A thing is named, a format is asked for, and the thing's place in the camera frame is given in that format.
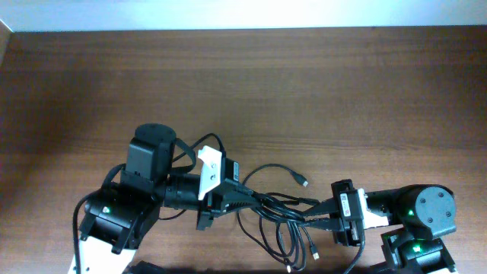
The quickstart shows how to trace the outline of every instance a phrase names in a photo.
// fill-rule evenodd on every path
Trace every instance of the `robotic arm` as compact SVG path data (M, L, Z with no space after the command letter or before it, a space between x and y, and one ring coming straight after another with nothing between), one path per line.
M75 256L68 274L124 272L143 237L158 221L161 206L197 211L196 229L200 231L209 228L215 218L252 209L260 216L260 221L264 218L276 223L281 253L272 250L265 238L265 246L259 244L284 263L289 272L300 271L306 265L304 249L301 267L289 259L294 251L294 261L300 256L299 247L304 246L301 231L310 241L314 259L318 259L307 228L331 231L337 244L360 247L347 273L364 249L364 230L388 225L403 225L403 228L381 235L386 262L372 266L372 273L456 272L454 261L441 241L441 236L456 231L456 206L448 188L412 185L366 193L354 188L351 180L342 180L332 183L333 198L322 202L279 193L258 193L245 186L250 176L239 183L239 164L227 158L220 140L220 150L205 146L199 151L197 157L203 161L201 175L189 174L196 165L193 149L201 141L188 146L167 126L145 124L138 127L129 144L126 164L114 167L102 187L76 206L73 216ZM176 146L183 154L173 158ZM189 156L191 165L173 167L173 162L184 155ZM299 184L307 185L306 179L293 170L278 164L270 166L288 170ZM120 182L114 183L113 178L119 172ZM78 211L84 202L85 216L79 226L81 236L78 236ZM311 207L303 212L287 207L299 203ZM287 256L284 256L283 240L279 238L281 224L286 224L291 234ZM132 269L140 269L142 265L145 263Z

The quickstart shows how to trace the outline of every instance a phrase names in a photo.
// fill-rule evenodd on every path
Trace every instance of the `cylindrical joint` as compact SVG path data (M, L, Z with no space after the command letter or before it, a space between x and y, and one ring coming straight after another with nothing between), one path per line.
M200 204L198 193L199 175L173 175L166 186L164 206L173 209L198 210Z

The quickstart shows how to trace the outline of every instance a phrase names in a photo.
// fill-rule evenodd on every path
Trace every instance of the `brown table surface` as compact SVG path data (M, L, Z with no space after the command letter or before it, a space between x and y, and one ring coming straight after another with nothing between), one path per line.
M279 162L310 181L265 170L250 182L260 192L327 199L345 178L367 191L450 187L457 233L445 244L460 272L485 272L486 64L485 27L15 33L0 71L0 273L67 272L76 202L149 122L188 143L218 133L241 175ZM195 227L195 212L158 222L135 261L284 270L234 215ZM367 232L360 266L384 261L391 229ZM309 269L357 251L312 235L321 259Z

